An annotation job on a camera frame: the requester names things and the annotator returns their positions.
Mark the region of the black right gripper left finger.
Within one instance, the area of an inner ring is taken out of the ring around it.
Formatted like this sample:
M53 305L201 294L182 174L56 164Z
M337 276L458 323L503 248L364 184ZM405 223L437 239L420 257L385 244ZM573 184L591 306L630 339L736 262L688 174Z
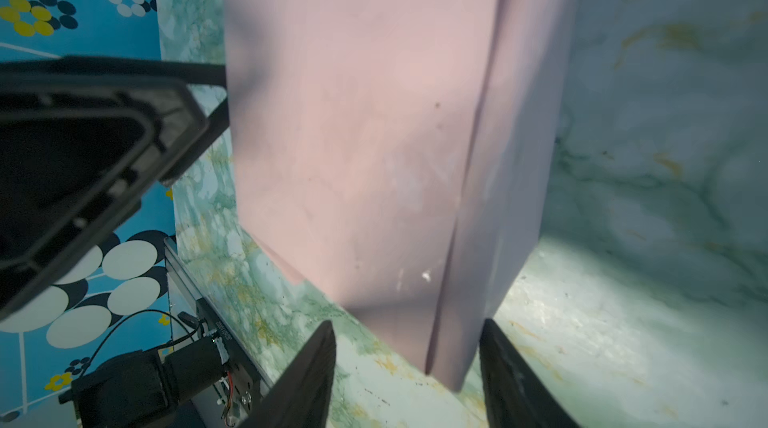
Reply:
M323 428L336 366L336 336L323 321L240 427Z

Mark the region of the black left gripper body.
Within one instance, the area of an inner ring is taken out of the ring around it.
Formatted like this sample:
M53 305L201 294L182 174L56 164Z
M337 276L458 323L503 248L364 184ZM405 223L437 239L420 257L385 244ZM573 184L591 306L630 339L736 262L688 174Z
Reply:
M2 317L125 221L206 126L178 79L3 75Z

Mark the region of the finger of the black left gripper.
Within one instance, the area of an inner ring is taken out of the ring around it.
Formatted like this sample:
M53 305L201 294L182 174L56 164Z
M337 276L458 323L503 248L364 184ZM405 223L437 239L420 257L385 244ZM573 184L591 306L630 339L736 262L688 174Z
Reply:
M224 65L148 61L129 58L66 56L47 61L22 61L1 64L5 73L45 73L69 75L149 76L182 80L187 85L227 89ZM207 127L181 158L159 179L171 187L230 127L227 95L210 113Z

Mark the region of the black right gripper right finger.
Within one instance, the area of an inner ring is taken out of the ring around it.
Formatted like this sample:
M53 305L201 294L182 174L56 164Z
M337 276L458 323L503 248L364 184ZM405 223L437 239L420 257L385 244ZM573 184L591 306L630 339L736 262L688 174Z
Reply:
M479 359L491 427L579 427L492 319L483 324Z

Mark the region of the purple wrapping paper sheet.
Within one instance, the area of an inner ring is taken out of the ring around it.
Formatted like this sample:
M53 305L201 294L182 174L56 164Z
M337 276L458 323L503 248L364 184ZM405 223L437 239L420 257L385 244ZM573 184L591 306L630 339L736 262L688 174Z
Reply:
M459 390L536 246L577 0L224 0L244 230Z

